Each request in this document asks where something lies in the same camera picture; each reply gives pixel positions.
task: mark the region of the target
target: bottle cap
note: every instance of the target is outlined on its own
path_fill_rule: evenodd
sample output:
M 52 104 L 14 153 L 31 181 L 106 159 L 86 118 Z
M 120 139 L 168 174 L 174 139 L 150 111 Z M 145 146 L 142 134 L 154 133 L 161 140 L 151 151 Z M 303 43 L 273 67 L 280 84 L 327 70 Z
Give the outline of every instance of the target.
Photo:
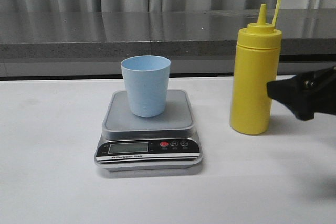
M 282 32 L 275 29 L 281 0 L 277 5 L 272 23 L 266 22 L 267 6 L 261 4 L 258 21 L 250 23 L 247 28 L 239 30 L 238 45 L 252 49 L 275 49 L 281 45 Z

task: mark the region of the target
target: red button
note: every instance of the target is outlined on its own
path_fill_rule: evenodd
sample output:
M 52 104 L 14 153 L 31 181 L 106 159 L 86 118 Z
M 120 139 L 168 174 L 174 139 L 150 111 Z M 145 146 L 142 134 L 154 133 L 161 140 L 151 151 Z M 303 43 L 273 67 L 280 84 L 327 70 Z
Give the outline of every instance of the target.
M 167 147 L 168 145 L 169 145 L 169 143 L 166 142 L 166 141 L 163 141 L 163 142 L 160 143 L 161 147 Z

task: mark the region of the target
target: light blue cup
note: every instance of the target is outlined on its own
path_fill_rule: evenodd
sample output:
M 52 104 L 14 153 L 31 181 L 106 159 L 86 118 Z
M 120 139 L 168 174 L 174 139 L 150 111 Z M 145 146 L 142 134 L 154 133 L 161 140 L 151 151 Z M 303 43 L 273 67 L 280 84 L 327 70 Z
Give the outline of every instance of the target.
M 128 103 L 133 114 L 149 118 L 166 107 L 170 60 L 141 55 L 121 62 Z

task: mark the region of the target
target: bottle nozzle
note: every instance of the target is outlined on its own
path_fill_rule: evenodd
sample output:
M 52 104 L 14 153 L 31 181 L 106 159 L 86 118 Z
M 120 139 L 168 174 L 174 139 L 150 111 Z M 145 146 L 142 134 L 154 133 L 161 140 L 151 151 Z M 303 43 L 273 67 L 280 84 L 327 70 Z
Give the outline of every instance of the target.
M 267 14 L 267 6 L 266 4 L 261 4 L 259 16 L 258 16 L 258 25 L 265 25 L 266 24 L 266 14 Z
M 278 17 L 278 13 L 279 13 L 279 9 L 280 9 L 280 4 L 281 4 L 281 0 L 277 0 L 277 5 L 275 7 L 275 11 L 274 11 L 274 16 L 273 16 L 273 20 L 272 20 L 272 25 L 274 25 L 277 22 L 277 17 Z

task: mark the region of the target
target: black clamp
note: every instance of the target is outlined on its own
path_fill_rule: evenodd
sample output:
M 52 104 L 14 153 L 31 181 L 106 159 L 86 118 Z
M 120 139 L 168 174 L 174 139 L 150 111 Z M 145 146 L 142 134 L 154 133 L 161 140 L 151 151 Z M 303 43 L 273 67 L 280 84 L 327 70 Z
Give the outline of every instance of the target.
M 309 120 L 316 112 L 336 115 L 336 66 L 267 83 L 268 96 Z

